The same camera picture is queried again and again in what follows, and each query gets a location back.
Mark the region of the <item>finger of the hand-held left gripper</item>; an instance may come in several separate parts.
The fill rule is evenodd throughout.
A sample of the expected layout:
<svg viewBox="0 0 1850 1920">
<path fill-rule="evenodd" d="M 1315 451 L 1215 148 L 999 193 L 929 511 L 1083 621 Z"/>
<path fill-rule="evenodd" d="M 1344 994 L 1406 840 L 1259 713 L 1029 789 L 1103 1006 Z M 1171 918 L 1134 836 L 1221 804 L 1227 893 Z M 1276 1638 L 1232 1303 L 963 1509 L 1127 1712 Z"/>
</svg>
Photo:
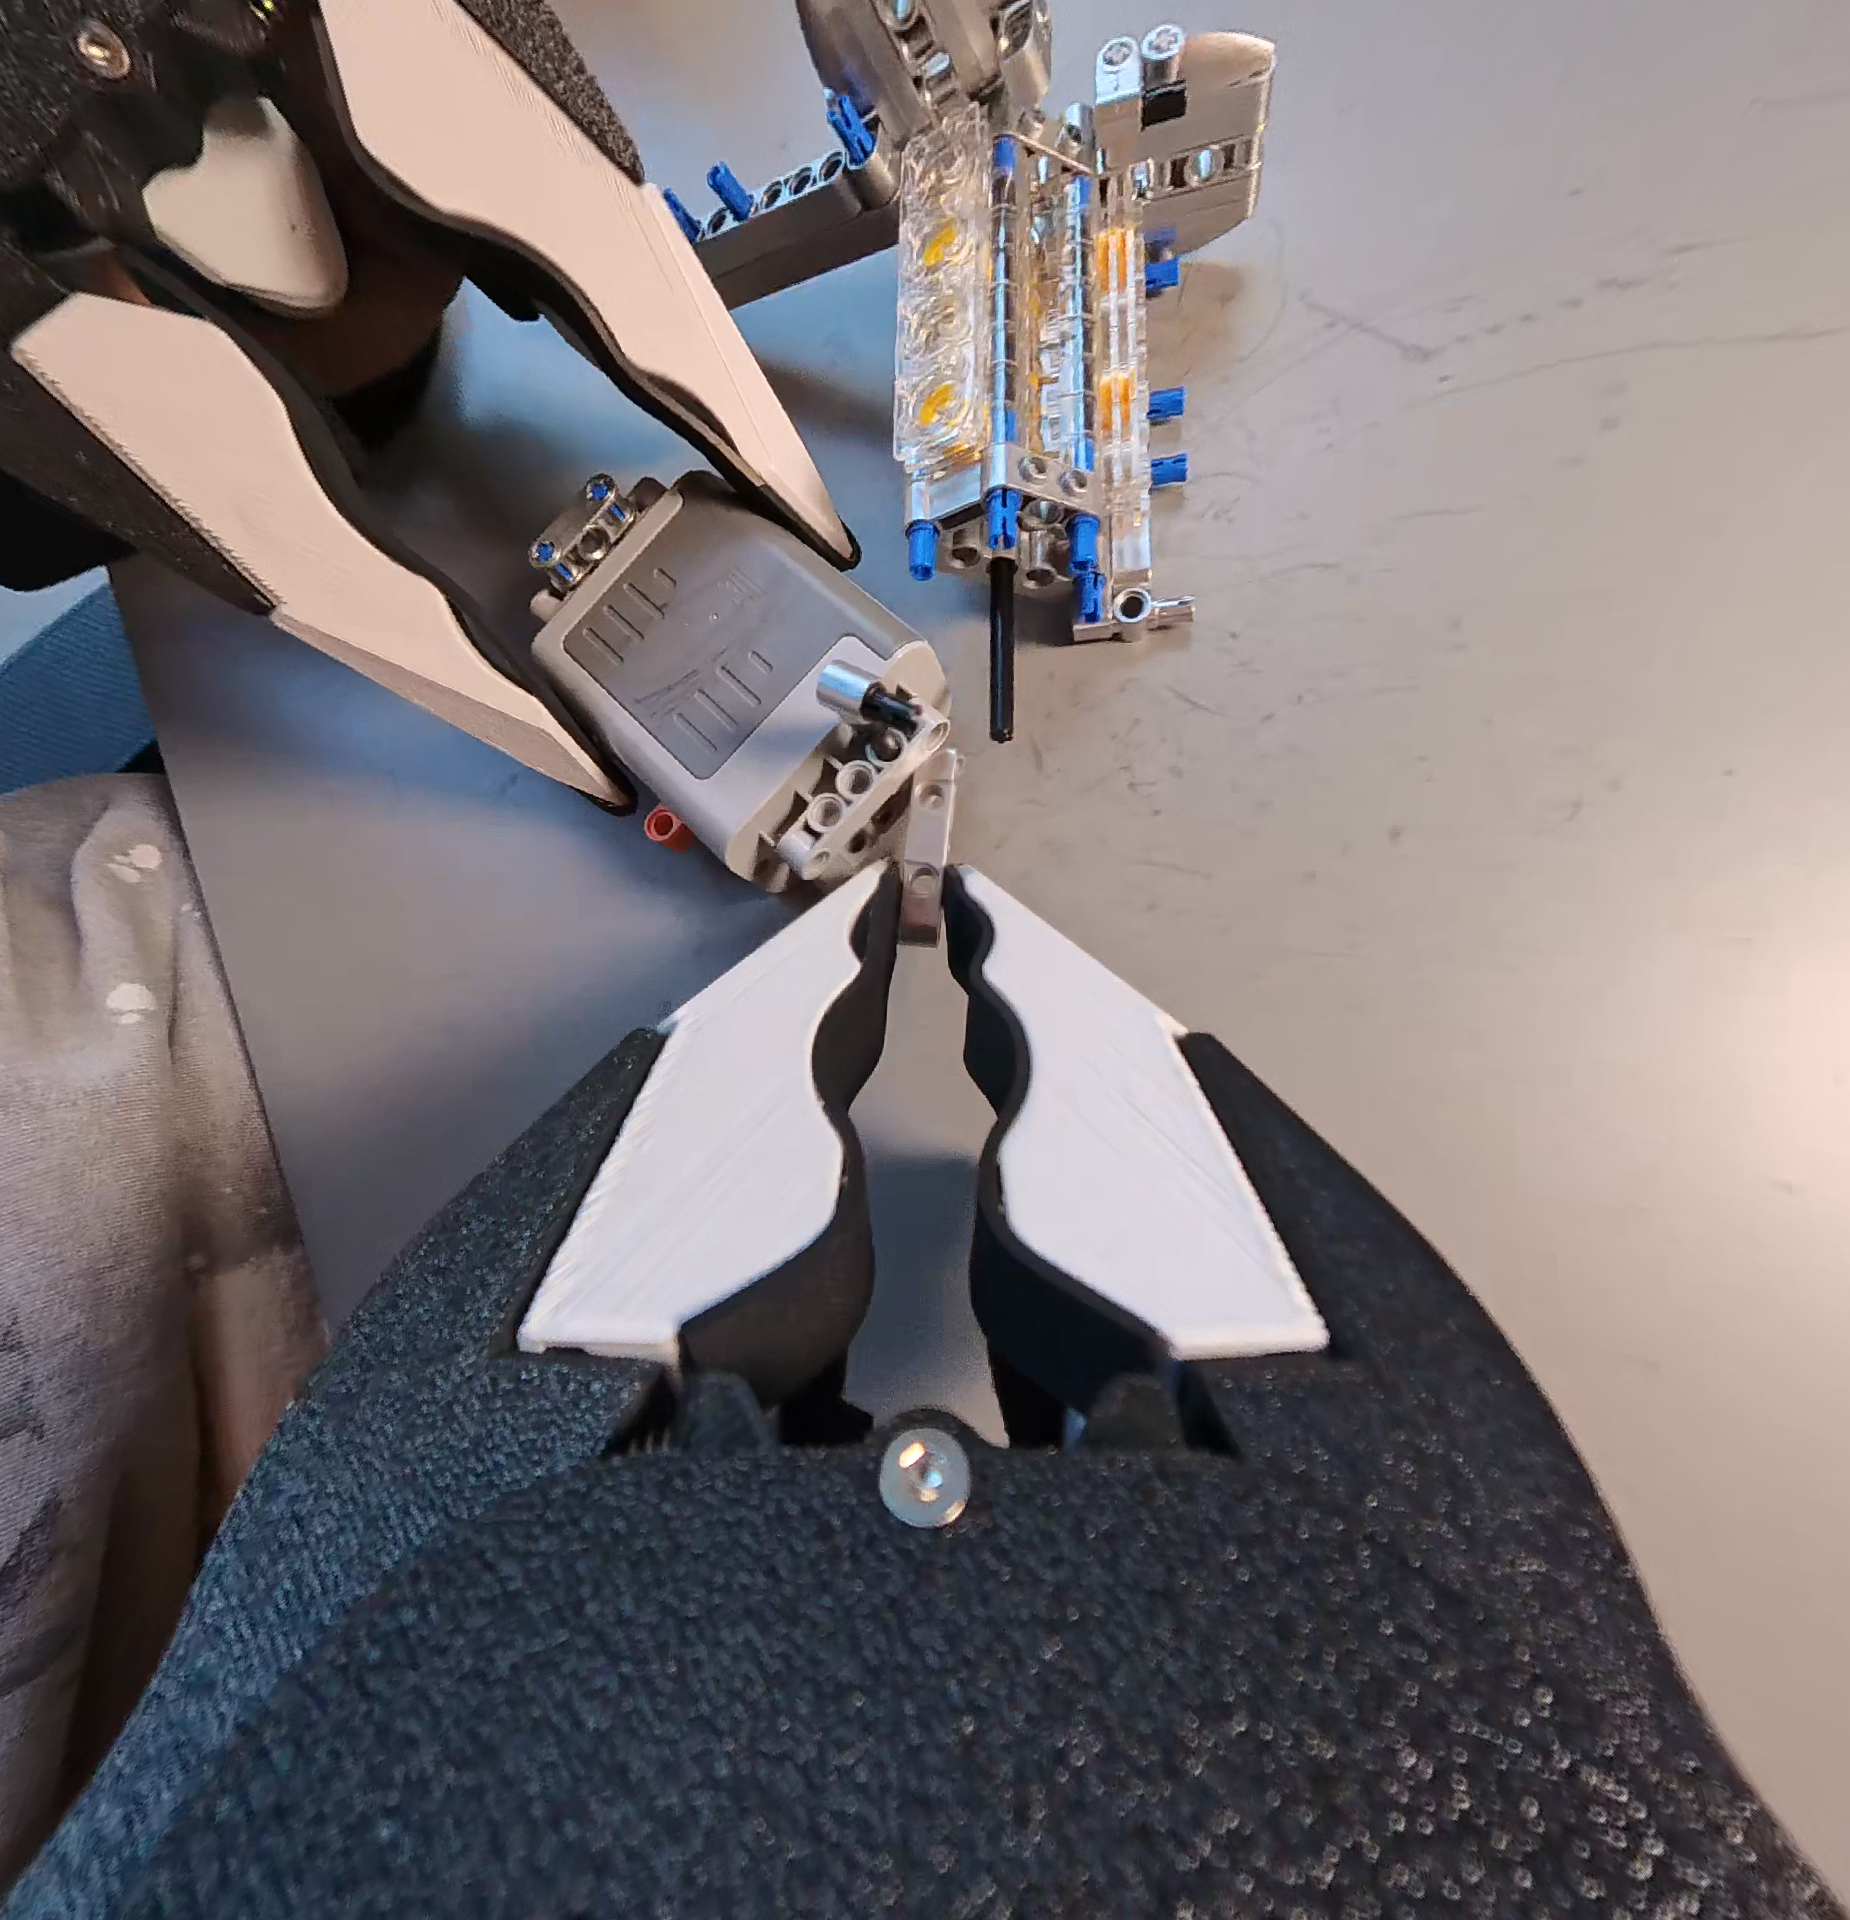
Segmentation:
<svg viewBox="0 0 1850 1920">
<path fill-rule="evenodd" d="M 860 547 L 784 403 L 651 185 L 633 184 L 458 4 L 267 4 L 288 93 L 337 110 L 383 192 L 550 282 L 649 417 L 842 569 Z"/>
<path fill-rule="evenodd" d="M 492 665 L 447 595 L 341 511 L 285 396 L 219 327 L 70 296 L 14 359 L 268 602 L 272 623 L 596 804 L 633 791 Z"/>
</svg>

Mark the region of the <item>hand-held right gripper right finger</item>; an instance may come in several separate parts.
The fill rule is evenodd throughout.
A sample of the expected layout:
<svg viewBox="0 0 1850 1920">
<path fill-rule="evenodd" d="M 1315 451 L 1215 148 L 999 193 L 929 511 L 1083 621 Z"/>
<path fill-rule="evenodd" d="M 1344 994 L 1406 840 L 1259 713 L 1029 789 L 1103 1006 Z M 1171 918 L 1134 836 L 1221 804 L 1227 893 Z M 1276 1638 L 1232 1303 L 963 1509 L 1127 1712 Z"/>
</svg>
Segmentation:
<svg viewBox="0 0 1850 1920">
<path fill-rule="evenodd" d="M 1187 1031 L 981 872 L 951 872 L 963 1061 L 993 1112 L 972 1302 L 1039 1388 L 1321 1353 L 1328 1331 Z"/>
</svg>

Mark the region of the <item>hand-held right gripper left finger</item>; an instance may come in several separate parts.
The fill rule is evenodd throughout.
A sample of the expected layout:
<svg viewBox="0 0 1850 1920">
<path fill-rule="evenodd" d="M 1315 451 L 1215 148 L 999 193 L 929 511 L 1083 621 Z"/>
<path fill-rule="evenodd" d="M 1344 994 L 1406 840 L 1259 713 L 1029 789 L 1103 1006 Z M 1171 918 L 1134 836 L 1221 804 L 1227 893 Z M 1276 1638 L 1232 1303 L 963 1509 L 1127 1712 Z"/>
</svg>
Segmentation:
<svg viewBox="0 0 1850 1920">
<path fill-rule="evenodd" d="M 860 980 L 861 872 L 661 1027 L 659 1055 L 523 1318 L 523 1349 L 683 1366 L 688 1327 L 818 1243 L 844 1146 L 821 1020 Z"/>
</svg>

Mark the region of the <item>white three-hole beam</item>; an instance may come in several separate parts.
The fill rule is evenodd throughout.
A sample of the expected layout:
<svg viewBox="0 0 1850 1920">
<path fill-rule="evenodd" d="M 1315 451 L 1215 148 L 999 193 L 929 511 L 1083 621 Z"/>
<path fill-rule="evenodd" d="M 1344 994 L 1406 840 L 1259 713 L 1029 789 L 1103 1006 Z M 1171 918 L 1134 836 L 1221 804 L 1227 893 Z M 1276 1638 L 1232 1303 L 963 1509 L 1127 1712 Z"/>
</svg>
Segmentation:
<svg viewBox="0 0 1850 1920">
<path fill-rule="evenodd" d="M 911 801 L 904 840 L 904 899 L 899 941 L 938 946 L 943 896 L 951 868 L 961 754 L 951 747 L 922 760 L 911 780 Z"/>
</svg>

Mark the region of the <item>toy engine model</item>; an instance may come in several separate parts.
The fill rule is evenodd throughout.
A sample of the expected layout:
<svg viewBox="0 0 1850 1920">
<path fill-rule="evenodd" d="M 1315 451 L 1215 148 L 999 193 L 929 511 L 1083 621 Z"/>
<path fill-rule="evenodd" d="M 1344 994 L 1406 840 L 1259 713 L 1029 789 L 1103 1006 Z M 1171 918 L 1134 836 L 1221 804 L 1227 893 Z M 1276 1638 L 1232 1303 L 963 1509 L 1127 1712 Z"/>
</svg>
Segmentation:
<svg viewBox="0 0 1850 1920">
<path fill-rule="evenodd" d="M 1054 110 L 1045 3 L 797 4 L 838 142 L 757 190 L 665 193 L 730 306 L 869 253 L 896 262 L 893 457 L 914 579 L 984 575 L 988 731 L 1014 733 L 1016 609 L 1067 596 L 1082 640 L 1187 621 L 1155 590 L 1147 304 L 1253 215 L 1276 49 L 1159 23 L 1105 39 Z"/>
</svg>

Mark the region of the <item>grey battery box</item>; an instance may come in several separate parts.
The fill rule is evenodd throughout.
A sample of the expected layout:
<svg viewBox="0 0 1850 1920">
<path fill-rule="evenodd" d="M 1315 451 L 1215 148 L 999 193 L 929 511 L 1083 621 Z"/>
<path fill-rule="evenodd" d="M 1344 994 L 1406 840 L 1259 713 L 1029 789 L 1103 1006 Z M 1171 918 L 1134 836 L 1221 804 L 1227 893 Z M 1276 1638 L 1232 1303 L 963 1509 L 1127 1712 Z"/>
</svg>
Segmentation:
<svg viewBox="0 0 1850 1920">
<path fill-rule="evenodd" d="M 933 647 L 714 473 L 624 491 L 594 473 L 536 540 L 531 655 L 591 735 L 733 874 L 780 895 L 860 872 L 949 742 Z M 842 657 L 927 731 L 894 760 L 821 708 Z"/>
</svg>

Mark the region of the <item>black office chair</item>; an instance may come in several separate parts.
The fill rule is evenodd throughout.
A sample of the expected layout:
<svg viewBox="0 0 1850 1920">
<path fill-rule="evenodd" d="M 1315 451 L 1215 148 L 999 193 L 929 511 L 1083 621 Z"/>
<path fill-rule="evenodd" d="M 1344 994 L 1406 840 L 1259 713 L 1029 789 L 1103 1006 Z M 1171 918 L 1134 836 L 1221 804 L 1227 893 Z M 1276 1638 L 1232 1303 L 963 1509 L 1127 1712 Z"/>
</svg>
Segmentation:
<svg viewBox="0 0 1850 1920">
<path fill-rule="evenodd" d="M 0 589 L 0 795 L 120 774 L 150 747 L 152 719 L 106 572 Z"/>
</svg>

